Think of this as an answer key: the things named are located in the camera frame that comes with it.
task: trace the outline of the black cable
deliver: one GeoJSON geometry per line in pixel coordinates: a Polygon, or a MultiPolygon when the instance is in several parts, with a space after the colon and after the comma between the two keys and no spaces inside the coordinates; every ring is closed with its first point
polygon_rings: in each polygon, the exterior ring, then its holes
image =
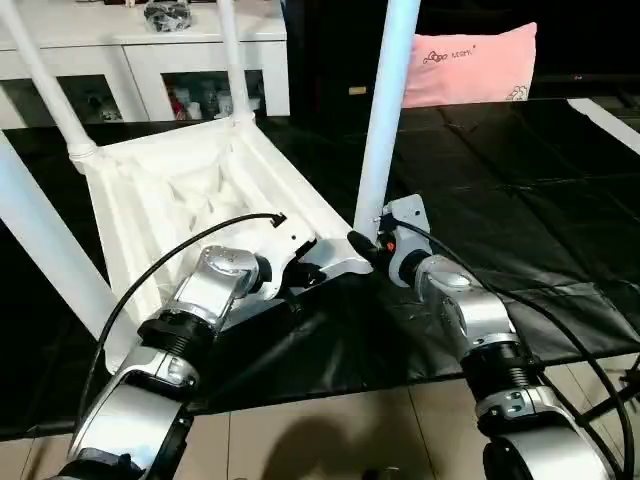
{"type": "Polygon", "coordinates": [[[274,226],[280,225],[286,217],[283,214],[275,214],[275,213],[250,213],[248,215],[242,215],[240,217],[232,218],[230,220],[219,223],[218,225],[214,225],[213,227],[209,227],[206,230],[194,235],[193,237],[185,240],[180,245],[170,250],[162,257],[160,257],[153,265],[151,265],[146,272],[144,272],[140,277],[133,282],[133,284],[129,287],[129,289],[122,295],[120,301],[116,304],[113,311],[109,315],[104,327],[102,328],[102,332],[100,332],[100,337],[98,338],[98,344],[96,346],[95,354],[93,355],[93,360],[91,361],[91,367],[89,368],[89,373],[87,374],[87,379],[85,381],[84,387],[82,389],[82,395],[80,396],[80,404],[78,405],[78,413],[76,415],[76,428],[80,427],[80,422],[82,421],[82,417],[85,413],[85,405],[87,403],[87,397],[89,396],[89,390],[91,389],[91,384],[93,383],[93,377],[95,376],[96,368],[98,366],[98,362],[100,360],[100,354],[102,353],[102,349],[104,348],[104,344],[109,336],[109,332],[113,327],[113,324],[116,322],[116,319],[120,315],[120,312],[124,308],[125,304],[129,301],[129,299],[133,296],[136,290],[142,285],[151,275],[153,275],[162,265],[164,265],[171,257],[180,253],[185,248],[193,245],[199,240],[202,240],[204,237],[211,235],[223,228],[226,228],[230,225],[234,225],[236,223],[244,222],[246,220],[253,220],[257,218],[267,218],[273,220],[274,226]]]}
{"type": "Polygon", "coordinates": [[[604,388],[607,390],[607,393],[615,402],[615,408],[616,408],[616,411],[618,412],[618,416],[620,417],[620,426],[622,428],[622,436],[624,440],[624,467],[623,467],[623,474],[620,478],[623,478],[625,480],[632,479],[634,474],[634,468],[635,468],[635,448],[634,448],[633,431],[631,429],[631,422],[629,421],[629,415],[627,413],[627,410],[624,407],[624,402],[618,395],[618,391],[616,390],[615,386],[607,376],[604,369],[597,362],[596,358],[584,346],[584,344],[580,341],[580,339],[569,329],[569,327],[567,327],[563,322],[558,320],[554,315],[552,315],[550,312],[548,312],[541,306],[537,305],[536,303],[531,302],[515,293],[507,292],[506,290],[495,288],[492,285],[487,284],[486,282],[482,282],[480,278],[478,278],[478,276],[474,273],[474,270],[470,268],[469,265],[457,253],[455,253],[451,248],[449,248],[443,242],[441,242],[436,237],[434,237],[431,233],[423,230],[420,227],[416,227],[415,225],[412,225],[410,223],[403,222],[402,220],[397,220],[394,218],[392,221],[395,222],[396,225],[407,228],[408,230],[411,230],[417,233],[418,235],[422,235],[423,237],[428,239],[430,242],[440,247],[453,260],[458,262],[471,275],[476,277],[478,282],[480,282],[480,284],[484,288],[486,288],[489,292],[493,293],[494,295],[499,294],[504,297],[510,298],[511,300],[514,300],[518,303],[521,303],[522,305],[525,305],[531,308],[532,310],[536,311],[540,315],[544,316],[551,323],[553,323],[556,326],[556,328],[558,328],[558,330],[560,330],[565,335],[565,337],[567,337],[567,339],[573,344],[573,346],[578,350],[578,352],[580,352],[580,354],[584,357],[587,363],[589,363],[589,365],[591,366],[595,374],[598,376],[598,378],[602,382],[604,388]]]}

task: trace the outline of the black mat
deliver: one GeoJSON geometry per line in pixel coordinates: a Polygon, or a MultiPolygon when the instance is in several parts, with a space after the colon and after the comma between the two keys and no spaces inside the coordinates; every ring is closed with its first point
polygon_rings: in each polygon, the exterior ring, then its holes
{"type": "MultiPolygon", "coordinates": [[[[176,126],[105,125],[90,134],[107,144],[176,126]]],[[[281,119],[259,126],[351,221],[364,135],[281,119]]],[[[86,185],[62,139],[52,129],[8,134],[104,272],[86,185]]],[[[405,112],[395,157],[389,198],[420,193],[432,231],[481,276],[560,316],[598,356],[640,350],[640,157],[633,151],[565,102],[539,101],[405,112]]],[[[27,368],[9,374],[16,391],[2,400],[9,403],[0,410],[0,438],[68,431],[91,339],[6,229],[0,241],[8,299],[24,288],[33,296],[28,305],[5,302],[8,352],[27,368]]],[[[302,313],[282,305],[221,337],[196,411],[459,375],[438,322],[410,291],[377,274],[343,276],[300,300],[302,313]]],[[[578,359],[548,321],[508,306],[543,361],[578,359]]]]}

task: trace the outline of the items in cabinet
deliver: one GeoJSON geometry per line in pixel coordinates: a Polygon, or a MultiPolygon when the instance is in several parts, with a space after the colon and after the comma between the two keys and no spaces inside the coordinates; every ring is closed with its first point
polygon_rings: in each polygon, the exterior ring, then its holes
{"type": "MultiPolygon", "coordinates": [[[[245,73],[251,108],[265,115],[262,72],[245,73]]],[[[216,120],[233,113],[226,72],[165,73],[162,77],[176,120],[216,120]]]]}
{"type": "Polygon", "coordinates": [[[191,26],[191,9],[186,0],[156,2],[144,7],[147,24],[156,32],[180,32],[191,26]]]}

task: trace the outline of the glass cabinet door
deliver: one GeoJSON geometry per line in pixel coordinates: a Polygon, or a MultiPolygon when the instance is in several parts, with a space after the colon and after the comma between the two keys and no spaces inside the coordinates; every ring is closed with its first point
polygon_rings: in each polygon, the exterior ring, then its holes
{"type": "MultiPolygon", "coordinates": [[[[148,121],[121,47],[42,49],[84,124],[148,121]]],[[[55,125],[20,55],[0,52],[0,128],[55,125]]]]}
{"type": "MultiPolygon", "coordinates": [[[[80,122],[121,122],[122,113],[116,105],[104,75],[58,77],[80,122]]],[[[13,104],[23,127],[50,127],[55,122],[30,78],[1,80],[0,88],[13,104]]]]}
{"type": "MultiPolygon", "coordinates": [[[[214,120],[233,111],[224,44],[127,45],[124,51],[150,120],[214,120]]],[[[241,42],[240,54],[256,115],[289,115],[286,42],[241,42]]]]}

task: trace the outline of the metal bracket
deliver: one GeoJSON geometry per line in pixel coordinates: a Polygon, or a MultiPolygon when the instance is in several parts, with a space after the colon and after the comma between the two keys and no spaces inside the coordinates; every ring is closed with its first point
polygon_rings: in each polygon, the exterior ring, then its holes
{"type": "MultiPolygon", "coordinates": [[[[430,231],[429,220],[424,211],[422,198],[418,194],[409,195],[389,202],[382,210],[384,215],[391,214],[396,220],[415,225],[427,232],[430,231]]],[[[404,227],[396,227],[393,232],[395,236],[395,250],[393,257],[389,263],[389,278],[393,283],[400,287],[408,287],[402,279],[400,279],[400,265],[407,255],[415,250],[424,250],[431,253],[431,247],[427,240],[411,230],[404,227]]]]}

